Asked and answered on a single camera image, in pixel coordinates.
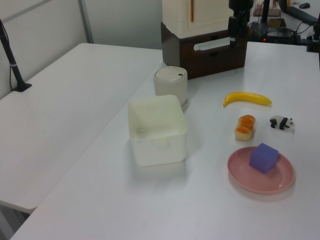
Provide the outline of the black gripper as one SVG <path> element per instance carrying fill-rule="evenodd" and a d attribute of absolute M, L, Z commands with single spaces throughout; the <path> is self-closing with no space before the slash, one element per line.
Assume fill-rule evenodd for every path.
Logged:
<path fill-rule="evenodd" d="M 228 37 L 230 38 L 230 46 L 235 48 L 237 37 L 244 38 L 246 35 L 253 0 L 229 0 L 228 7 L 233 11 L 233 16 L 228 19 Z"/>

